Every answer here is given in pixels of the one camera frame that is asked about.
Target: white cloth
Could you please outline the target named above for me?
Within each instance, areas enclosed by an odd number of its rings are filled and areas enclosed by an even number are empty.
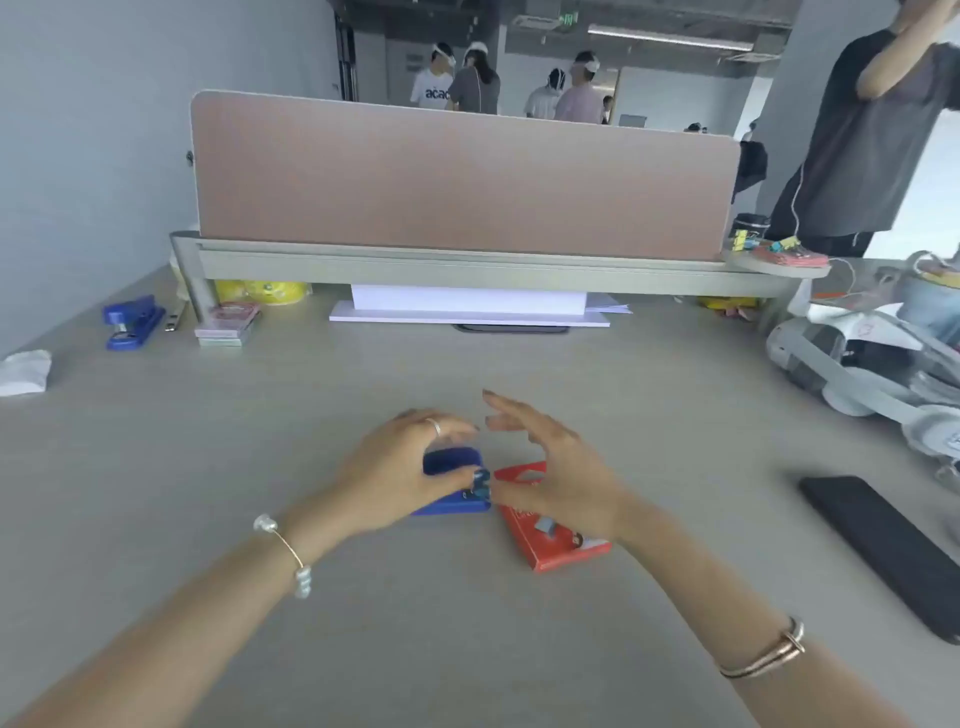
[[[410,103],[421,109],[446,109],[446,90],[453,83],[453,77],[444,73],[434,76],[433,71],[424,68],[414,79],[414,87],[410,92]]]
[[[0,361],[0,397],[45,392],[52,361],[53,357],[43,349],[12,353]]]
[[[523,108],[523,113],[532,116],[535,119],[552,119],[554,111],[557,110],[557,102],[560,100],[561,92],[556,88],[542,85],[535,88],[527,99],[527,105]]]

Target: woman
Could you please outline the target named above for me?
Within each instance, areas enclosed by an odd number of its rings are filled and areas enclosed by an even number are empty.
[[[794,649],[791,642],[803,639],[798,623],[636,496],[575,432],[529,404],[493,392],[484,399],[496,412],[487,418],[489,429],[526,432],[547,459],[548,475],[539,485],[494,483],[493,501],[621,544],[726,668],[721,671],[761,728],[909,725],[821,644],[804,641],[803,654],[781,659],[771,645]],[[280,600],[295,586],[298,595],[309,594],[310,564],[351,536],[469,488],[476,468],[424,475],[423,452],[437,440],[462,443],[475,433],[466,420],[433,409],[397,415],[360,443],[330,487],[291,508],[279,527],[266,516],[257,519],[265,527],[61,680],[9,728],[182,725]],[[777,658],[761,679],[737,674],[768,665],[761,658]],[[315,718],[324,724],[323,716]]]
[[[487,60],[487,44],[475,40],[464,56],[464,67],[447,90],[446,107],[453,111],[496,114],[500,77]]]

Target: desk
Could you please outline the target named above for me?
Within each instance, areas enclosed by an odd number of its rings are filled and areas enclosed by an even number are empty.
[[[125,292],[172,295],[165,275]],[[267,310],[242,351],[191,322],[106,352],[97,310],[37,343],[50,390],[0,400],[0,706],[6,717],[276,512],[372,426],[480,388],[577,427],[919,724],[952,725],[940,642],[808,508],[800,473],[856,473],[954,559],[960,498],[897,427],[795,389],[751,329],[670,298],[566,336],[332,325],[343,288]],[[493,467],[537,451],[486,433]],[[685,624],[620,550],[534,575],[491,513],[354,540],[283,602],[193,725],[752,725]]]

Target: black t-shirt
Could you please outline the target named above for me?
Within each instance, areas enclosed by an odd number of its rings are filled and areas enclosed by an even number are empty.
[[[943,109],[960,109],[960,48],[948,43],[931,45],[878,99],[857,97],[863,69],[895,37],[880,31],[840,54],[806,160],[780,194],[771,231],[793,232],[795,194],[801,239],[893,227],[937,117]]]

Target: white t-shirt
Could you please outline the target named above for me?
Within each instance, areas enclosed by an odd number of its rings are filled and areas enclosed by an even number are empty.
[[[410,103],[421,109],[446,109],[446,90],[452,83],[453,77],[450,74],[434,76],[433,71],[424,68],[414,80]]]
[[[560,100],[560,91],[550,86],[542,85],[535,88],[527,99],[527,105],[523,108],[523,113],[527,116],[533,116],[535,119],[552,119],[554,111],[557,110],[557,102]]]

